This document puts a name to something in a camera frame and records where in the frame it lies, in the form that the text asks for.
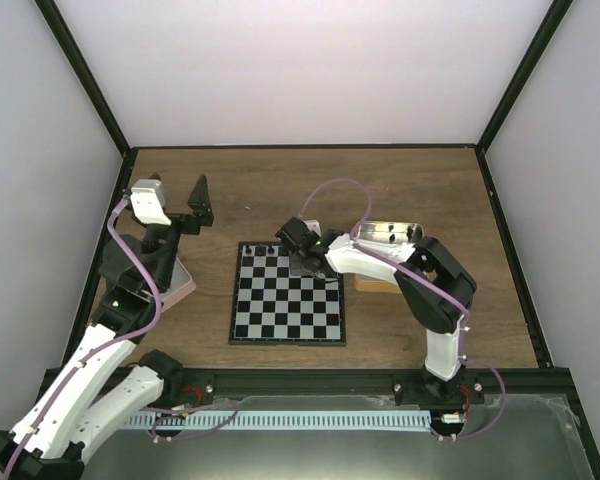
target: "wooden table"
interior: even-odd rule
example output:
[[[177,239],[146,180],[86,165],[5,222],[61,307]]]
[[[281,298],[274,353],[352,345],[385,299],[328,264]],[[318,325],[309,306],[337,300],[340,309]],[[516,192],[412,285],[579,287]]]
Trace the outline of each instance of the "wooden table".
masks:
[[[373,194],[371,219],[418,222],[478,283],[467,354],[498,367],[535,367],[487,192],[471,149],[141,150],[131,184],[159,172],[170,212],[186,212],[198,176],[209,179],[215,224],[183,236],[179,258],[197,290],[166,312],[129,358],[161,349],[190,367],[418,368],[425,331],[401,295],[363,293],[345,278],[346,347],[229,345],[239,241],[275,240],[307,195],[325,180],[351,177]],[[349,230],[365,210],[357,187],[328,187],[305,218]],[[128,214],[118,229],[140,238]]]

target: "gray floor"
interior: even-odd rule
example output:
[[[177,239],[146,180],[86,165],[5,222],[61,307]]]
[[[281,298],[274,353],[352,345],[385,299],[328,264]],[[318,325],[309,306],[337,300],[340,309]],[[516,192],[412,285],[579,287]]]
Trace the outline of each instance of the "gray floor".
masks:
[[[472,408],[476,422],[494,411]],[[589,479],[574,425],[561,400],[516,396],[492,431],[455,444],[423,433],[262,431],[155,445],[145,432],[121,431],[84,478]]]

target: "brown wooden surface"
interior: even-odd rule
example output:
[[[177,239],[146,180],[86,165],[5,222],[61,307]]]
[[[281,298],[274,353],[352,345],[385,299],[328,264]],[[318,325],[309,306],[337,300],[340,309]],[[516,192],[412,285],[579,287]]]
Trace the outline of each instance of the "brown wooden surface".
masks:
[[[158,348],[192,367],[420,367],[424,329],[404,299],[355,291],[353,278],[345,279],[346,347],[228,344],[238,242],[275,240],[317,185],[346,176],[371,189],[371,219],[422,224],[475,277],[468,355],[498,367],[536,366],[471,149],[141,150],[131,183],[154,172],[162,176],[171,212],[187,211],[191,189],[206,174],[215,224],[182,237],[179,258],[198,288],[166,312],[130,361]],[[364,209],[355,186],[333,185],[305,218],[349,230]],[[142,238],[143,229],[123,216],[119,230]]]

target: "black square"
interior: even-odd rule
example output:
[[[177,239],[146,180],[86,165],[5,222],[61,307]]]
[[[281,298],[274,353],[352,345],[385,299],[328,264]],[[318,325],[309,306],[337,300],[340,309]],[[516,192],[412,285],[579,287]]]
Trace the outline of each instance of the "black square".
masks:
[[[338,291],[337,290],[327,290],[327,302],[337,302],[338,301]]]
[[[327,325],[338,326],[340,325],[340,315],[337,313],[327,313]]]
[[[273,325],[262,326],[262,338],[273,338]]]
[[[252,284],[253,284],[253,280],[251,278],[241,278],[240,279],[240,288],[242,290],[250,290]]]
[[[236,325],[236,337],[245,338],[249,335],[249,328],[246,325]]]
[[[249,314],[249,325],[262,325],[262,314],[261,313],[250,313]]]
[[[313,336],[315,338],[327,338],[327,327],[313,327]]]
[[[291,325],[287,329],[287,336],[289,338],[300,338],[300,327],[298,325]]]

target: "chessboard border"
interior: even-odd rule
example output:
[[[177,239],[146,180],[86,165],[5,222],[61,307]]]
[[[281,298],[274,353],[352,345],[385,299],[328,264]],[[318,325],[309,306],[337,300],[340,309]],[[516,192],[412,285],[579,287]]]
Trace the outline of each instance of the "chessboard border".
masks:
[[[245,339],[237,339],[234,335],[235,327],[236,327],[236,309],[238,306],[238,291],[240,290],[240,267],[242,266],[242,249],[250,245],[254,246],[284,246],[280,242],[272,242],[272,241],[244,241],[238,242],[238,254],[236,258],[236,274],[233,281],[233,297],[232,297],[232,305],[231,305],[231,325],[229,327],[229,345],[269,345],[269,346],[280,346],[280,345],[291,345],[296,347],[345,347],[347,345],[347,327],[346,327],[346,317],[345,317],[345,308],[344,308],[344,277],[338,274],[338,304],[340,306],[340,339],[339,340],[303,340],[302,338],[294,338],[294,339],[279,339],[272,338],[271,340],[249,340]]]

